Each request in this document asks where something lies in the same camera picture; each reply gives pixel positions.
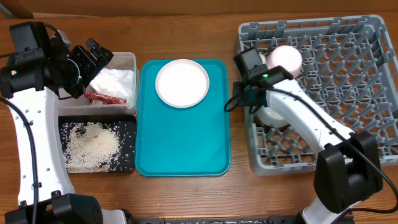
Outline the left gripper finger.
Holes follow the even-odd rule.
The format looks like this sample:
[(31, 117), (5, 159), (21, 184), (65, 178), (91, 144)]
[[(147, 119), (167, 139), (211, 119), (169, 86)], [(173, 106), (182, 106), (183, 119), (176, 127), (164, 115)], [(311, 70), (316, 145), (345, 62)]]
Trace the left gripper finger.
[(78, 83), (87, 87), (92, 79), (98, 74), (96, 59), (81, 45), (77, 45), (71, 51), (72, 60), (78, 65), (80, 74)]
[(94, 56), (94, 62), (100, 70), (106, 67), (114, 57), (112, 51), (102, 47), (92, 38), (86, 41), (86, 46), (89, 48), (92, 56)]

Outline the grey bowl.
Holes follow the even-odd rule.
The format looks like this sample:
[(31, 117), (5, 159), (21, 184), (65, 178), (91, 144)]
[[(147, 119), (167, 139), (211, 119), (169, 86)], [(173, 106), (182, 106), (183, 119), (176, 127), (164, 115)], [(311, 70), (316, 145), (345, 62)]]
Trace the grey bowl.
[(263, 124), (272, 128), (281, 128), (289, 124), (281, 115), (271, 110), (269, 107), (260, 107), (255, 112), (255, 115)]

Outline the white napkin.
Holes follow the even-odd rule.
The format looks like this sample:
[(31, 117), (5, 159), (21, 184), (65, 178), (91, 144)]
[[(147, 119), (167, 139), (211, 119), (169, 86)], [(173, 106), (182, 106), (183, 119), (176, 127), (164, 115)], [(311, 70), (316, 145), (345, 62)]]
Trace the white napkin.
[(132, 70), (104, 68), (90, 82), (90, 86), (97, 93), (132, 101), (136, 89), (135, 77)]

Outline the red snack wrapper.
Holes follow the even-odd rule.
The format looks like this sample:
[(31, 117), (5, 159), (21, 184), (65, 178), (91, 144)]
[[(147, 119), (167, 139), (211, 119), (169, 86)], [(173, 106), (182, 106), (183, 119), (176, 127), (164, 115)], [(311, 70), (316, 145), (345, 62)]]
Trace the red snack wrapper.
[(113, 105), (127, 103), (126, 99), (108, 96), (101, 93), (85, 93), (84, 97), (87, 98), (92, 105)]

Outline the pink bowl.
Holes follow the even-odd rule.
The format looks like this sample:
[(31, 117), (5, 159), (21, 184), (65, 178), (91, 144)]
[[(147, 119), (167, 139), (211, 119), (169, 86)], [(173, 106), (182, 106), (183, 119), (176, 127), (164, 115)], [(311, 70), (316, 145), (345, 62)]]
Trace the pink bowl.
[(289, 45), (283, 45), (275, 48), (267, 57), (266, 65), (268, 68), (282, 66), (294, 78), (300, 74), (303, 63), (303, 57), (299, 50)]

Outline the pink plate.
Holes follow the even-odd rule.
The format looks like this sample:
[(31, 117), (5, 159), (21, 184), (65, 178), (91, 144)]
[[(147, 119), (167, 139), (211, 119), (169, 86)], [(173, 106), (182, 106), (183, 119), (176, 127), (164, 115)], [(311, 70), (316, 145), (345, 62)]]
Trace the pink plate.
[(209, 89), (209, 74), (194, 60), (173, 60), (159, 70), (155, 79), (158, 97), (174, 108), (189, 108), (199, 104)]

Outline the white cup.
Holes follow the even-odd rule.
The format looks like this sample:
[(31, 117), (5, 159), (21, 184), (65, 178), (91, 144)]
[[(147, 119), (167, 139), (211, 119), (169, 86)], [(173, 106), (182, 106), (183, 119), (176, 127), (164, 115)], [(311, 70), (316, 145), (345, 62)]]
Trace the white cup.
[(265, 57), (265, 55), (259, 54), (259, 56), (260, 56), (260, 58), (261, 58), (262, 63), (263, 63), (263, 64), (266, 64), (266, 57)]

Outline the wooden chopstick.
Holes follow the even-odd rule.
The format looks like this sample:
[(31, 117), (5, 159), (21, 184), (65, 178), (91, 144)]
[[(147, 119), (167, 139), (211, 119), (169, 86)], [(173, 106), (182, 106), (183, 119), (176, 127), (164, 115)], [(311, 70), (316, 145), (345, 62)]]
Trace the wooden chopstick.
[(240, 215), (164, 215), (162, 219), (193, 219), (193, 218), (240, 218)]

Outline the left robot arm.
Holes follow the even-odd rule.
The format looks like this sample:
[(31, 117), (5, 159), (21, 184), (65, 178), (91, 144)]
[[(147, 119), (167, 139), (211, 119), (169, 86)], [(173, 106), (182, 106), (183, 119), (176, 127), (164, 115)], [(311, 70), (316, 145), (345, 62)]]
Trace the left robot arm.
[(1, 101), (15, 125), (21, 172), (19, 207), (6, 223), (132, 223), (127, 210), (106, 210), (97, 199), (78, 195), (63, 159), (58, 128), (59, 91), (72, 98), (85, 93), (113, 53), (89, 39), (70, 48), (50, 24), (25, 22), (10, 27), (15, 52), (1, 69)]

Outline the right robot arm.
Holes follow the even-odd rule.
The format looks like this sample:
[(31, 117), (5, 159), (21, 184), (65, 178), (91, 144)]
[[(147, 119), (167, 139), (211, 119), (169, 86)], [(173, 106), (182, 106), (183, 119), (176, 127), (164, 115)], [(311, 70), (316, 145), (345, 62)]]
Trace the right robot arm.
[(295, 223), (338, 223), (382, 189), (376, 138), (339, 123), (305, 93), (296, 79), (303, 63), (299, 50), (283, 45), (265, 57), (251, 47), (234, 56), (234, 62), (243, 84), (240, 102), (275, 111), (317, 154), (317, 197)]

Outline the grey dishwasher rack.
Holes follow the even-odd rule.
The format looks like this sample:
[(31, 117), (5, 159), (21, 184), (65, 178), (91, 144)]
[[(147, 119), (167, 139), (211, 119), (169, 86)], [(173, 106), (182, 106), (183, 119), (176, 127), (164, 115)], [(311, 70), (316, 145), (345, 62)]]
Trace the grey dishwasher rack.
[[(305, 93), (353, 131), (368, 131), (380, 162), (397, 164), (397, 56), (377, 15), (244, 23), (239, 51), (268, 56), (289, 45), (300, 51), (297, 78)], [(251, 170), (258, 176), (310, 172), (316, 154), (290, 125), (272, 128), (243, 106)]]

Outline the clear plastic bin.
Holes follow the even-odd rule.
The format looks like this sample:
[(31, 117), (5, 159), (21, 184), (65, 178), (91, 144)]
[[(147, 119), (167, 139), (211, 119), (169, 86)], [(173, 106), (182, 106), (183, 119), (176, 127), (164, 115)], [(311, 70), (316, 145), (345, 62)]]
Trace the clear plastic bin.
[(120, 103), (105, 103), (103, 100), (90, 101), (86, 95), (71, 98), (65, 90), (60, 90), (59, 114), (136, 114), (139, 98), (140, 74), (136, 66), (136, 56), (131, 52), (115, 52), (110, 63), (86, 88), (86, 95), (99, 93), (112, 96)]

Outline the teal serving tray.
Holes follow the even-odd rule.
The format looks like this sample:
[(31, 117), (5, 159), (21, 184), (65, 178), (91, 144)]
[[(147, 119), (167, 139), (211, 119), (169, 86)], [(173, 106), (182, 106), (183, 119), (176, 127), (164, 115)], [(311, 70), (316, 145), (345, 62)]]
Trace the teal serving tray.
[(151, 60), (141, 72), (136, 129), (136, 170), (147, 177), (219, 176), (231, 165), (228, 70), (217, 59), (198, 59), (210, 89), (199, 104), (174, 108), (155, 90), (167, 60)]

